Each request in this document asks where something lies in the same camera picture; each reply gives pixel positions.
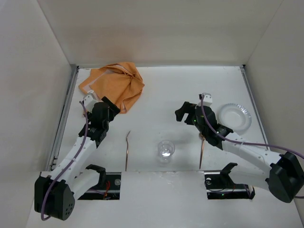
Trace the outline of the white ceramic bowl plate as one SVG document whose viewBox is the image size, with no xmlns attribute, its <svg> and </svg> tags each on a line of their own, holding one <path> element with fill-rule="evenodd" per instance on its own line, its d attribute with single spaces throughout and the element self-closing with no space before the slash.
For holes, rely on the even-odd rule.
<svg viewBox="0 0 304 228">
<path fill-rule="evenodd" d="M 230 103 L 223 105 L 218 112 L 219 122 L 235 132 L 243 132 L 250 128 L 252 117 L 242 105 Z"/>
</svg>

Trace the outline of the copper fork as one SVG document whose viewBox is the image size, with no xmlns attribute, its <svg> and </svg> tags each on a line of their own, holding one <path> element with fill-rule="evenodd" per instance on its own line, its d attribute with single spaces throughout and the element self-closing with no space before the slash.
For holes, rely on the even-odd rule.
<svg viewBox="0 0 304 228">
<path fill-rule="evenodd" d="M 127 165 L 128 165 L 128 155 L 129 155 L 129 141 L 128 141 L 128 136 L 130 134 L 131 130 L 127 133 L 126 135 L 126 156 L 125 156 L 125 172 L 127 172 Z"/>
</svg>

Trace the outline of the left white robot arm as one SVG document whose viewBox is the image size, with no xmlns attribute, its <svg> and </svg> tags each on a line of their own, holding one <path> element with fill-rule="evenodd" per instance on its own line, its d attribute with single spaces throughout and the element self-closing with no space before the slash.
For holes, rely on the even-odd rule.
<svg viewBox="0 0 304 228">
<path fill-rule="evenodd" d="M 120 109 L 107 97 L 100 101 L 88 94 L 80 102 L 85 117 L 85 125 L 76 142 L 57 167 L 41 174 L 34 184 L 34 210 L 42 221 L 56 218 L 67 220 L 75 206 L 75 201 L 94 186 L 105 187 L 97 190 L 106 197 L 111 183 L 106 179 L 104 167 L 89 164 L 90 155 L 105 139 L 109 123 L 120 113 Z"/>
</svg>

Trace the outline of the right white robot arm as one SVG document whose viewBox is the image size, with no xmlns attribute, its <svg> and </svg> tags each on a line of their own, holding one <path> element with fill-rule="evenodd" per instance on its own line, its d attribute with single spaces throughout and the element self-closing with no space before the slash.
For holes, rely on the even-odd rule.
<svg viewBox="0 0 304 228">
<path fill-rule="evenodd" d="M 210 184 L 208 189 L 222 190 L 235 185 L 251 185 L 268 190 L 278 200 L 290 203 L 304 186 L 304 171 L 291 151 L 285 149 L 285 153 L 277 153 L 266 150 L 265 144 L 246 142 L 232 129 L 219 124 L 209 106 L 184 102 L 175 111 L 176 120 L 181 122 L 185 114 L 185 124 L 195 126 L 209 145 L 232 153 L 255 166 L 251 169 L 242 167 L 237 162 L 229 162 L 217 174 L 220 180 Z"/>
</svg>

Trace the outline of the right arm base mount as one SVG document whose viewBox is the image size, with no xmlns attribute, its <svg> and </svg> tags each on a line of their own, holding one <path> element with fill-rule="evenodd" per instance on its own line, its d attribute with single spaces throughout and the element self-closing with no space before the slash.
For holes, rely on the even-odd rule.
<svg viewBox="0 0 304 228">
<path fill-rule="evenodd" d="M 256 195 L 254 187 L 235 184 L 227 174 L 220 171 L 204 172 L 204 177 L 209 200 L 252 200 Z"/>
</svg>

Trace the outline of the copper spoon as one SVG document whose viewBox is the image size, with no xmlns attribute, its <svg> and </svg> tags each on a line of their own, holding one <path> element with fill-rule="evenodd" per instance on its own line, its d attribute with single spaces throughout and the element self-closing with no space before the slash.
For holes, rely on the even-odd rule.
<svg viewBox="0 0 304 228">
<path fill-rule="evenodd" d="M 201 150 L 200 150 L 200 159 L 199 159 L 199 169 L 201 169 L 202 166 L 202 159 L 203 159 L 203 153 L 204 153 L 204 145 L 205 145 L 205 137 L 202 134 L 199 134 L 201 139 Z"/>
</svg>

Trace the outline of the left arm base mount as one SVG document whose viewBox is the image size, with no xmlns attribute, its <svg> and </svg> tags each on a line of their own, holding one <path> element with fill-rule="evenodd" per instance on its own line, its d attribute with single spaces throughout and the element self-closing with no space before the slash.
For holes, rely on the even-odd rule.
<svg viewBox="0 0 304 228">
<path fill-rule="evenodd" d="M 119 200 L 121 177 L 120 172 L 107 172 L 105 182 L 91 187 L 79 200 Z"/>
</svg>

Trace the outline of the orange cloth placemat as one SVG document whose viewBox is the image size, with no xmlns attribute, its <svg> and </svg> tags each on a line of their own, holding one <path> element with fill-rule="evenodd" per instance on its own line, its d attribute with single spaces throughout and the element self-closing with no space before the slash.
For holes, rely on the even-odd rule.
<svg viewBox="0 0 304 228">
<path fill-rule="evenodd" d="M 99 99 L 107 97 L 125 114 L 140 98 L 144 83 L 133 62 L 120 62 L 92 69 L 78 87 L 84 94 L 93 92 Z"/>
</svg>

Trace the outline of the clear drinking glass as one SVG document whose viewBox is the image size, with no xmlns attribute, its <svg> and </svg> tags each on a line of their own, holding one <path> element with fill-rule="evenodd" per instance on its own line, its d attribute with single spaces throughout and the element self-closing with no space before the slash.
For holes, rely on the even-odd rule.
<svg viewBox="0 0 304 228">
<path fill-rule="evenodd" d="M 171 161 L 175 152 L 175 145 L 170 140 L 163 140 L 158 143 L 158 159 L 160 163 L 167 164 Z"/>
</svg>

